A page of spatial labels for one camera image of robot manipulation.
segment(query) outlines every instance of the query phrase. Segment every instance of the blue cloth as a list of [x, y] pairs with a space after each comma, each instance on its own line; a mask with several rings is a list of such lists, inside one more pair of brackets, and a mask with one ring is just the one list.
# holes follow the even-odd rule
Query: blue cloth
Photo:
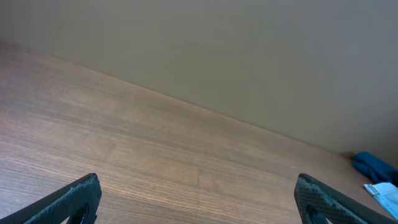
[[365, 189], [395, 219], [398, 219], [398, 188], [392, 183], [364, 184]]
[[354, 167], [375, 184], [390, 182], [398, 186], [398, 170], [368, 152], [355, 155]]

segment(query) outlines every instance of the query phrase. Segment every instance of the wall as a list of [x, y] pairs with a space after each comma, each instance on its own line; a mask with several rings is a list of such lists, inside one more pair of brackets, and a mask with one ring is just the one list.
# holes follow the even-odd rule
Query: wall
[[3, 0], [0, 39], [398, 164], [398, 1]]

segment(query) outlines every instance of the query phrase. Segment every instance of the wood grain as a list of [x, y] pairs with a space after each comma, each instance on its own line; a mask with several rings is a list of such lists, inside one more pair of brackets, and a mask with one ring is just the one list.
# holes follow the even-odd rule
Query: wood grain
[[0, 79], [0, 217], [89, 172], [97, 223], [300, 223], [301, 172], [389, 216], [336, 154], [5, 43]]

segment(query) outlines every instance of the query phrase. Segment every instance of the wooden desk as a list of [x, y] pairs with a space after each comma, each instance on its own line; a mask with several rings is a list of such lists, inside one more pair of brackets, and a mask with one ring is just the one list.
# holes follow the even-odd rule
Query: wooden desk
[[97, 223], [300, 223], [301, 172], [389, 216], [336, 154], [4, 43], [0, 152], [0, 217], [89, 172]]

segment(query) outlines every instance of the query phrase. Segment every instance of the blue object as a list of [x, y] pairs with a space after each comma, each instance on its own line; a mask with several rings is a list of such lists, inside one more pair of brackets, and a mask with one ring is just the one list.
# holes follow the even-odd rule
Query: blue object
[[383, 206], [395, 219], [398, 219], [398, 188], [392, 183], [365, 184], [365, 189]]
[[398, 170], [368, 152], [355, 155], [354, 167], [375, 184], [389, 182], [398, 186]]

